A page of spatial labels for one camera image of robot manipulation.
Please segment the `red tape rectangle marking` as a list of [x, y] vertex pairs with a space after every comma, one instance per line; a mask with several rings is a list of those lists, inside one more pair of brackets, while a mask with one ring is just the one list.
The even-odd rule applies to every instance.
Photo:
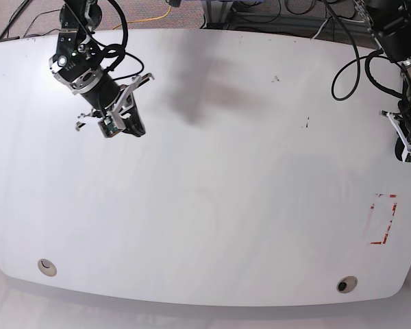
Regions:
[[371, 245], [387, 243], [397, 209], [396, 194], [377, 193], [373, 200], [367, 225], [366, 237]]

